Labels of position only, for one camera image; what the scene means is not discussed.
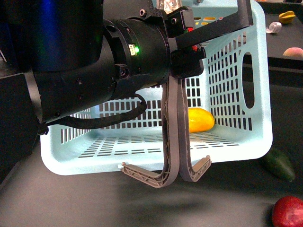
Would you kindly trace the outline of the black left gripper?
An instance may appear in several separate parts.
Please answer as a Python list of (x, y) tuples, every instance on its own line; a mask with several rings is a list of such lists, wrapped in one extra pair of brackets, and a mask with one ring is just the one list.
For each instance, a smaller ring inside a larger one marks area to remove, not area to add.
[(139, 75), (145, 79), (197, 76), (206, 57), (200, 43), (253, 25), (249, 0), (237, 1), (237, 12), (197, 29), (189, 7), (166, 13), (150, 0), (140, 1), (139, 6)]

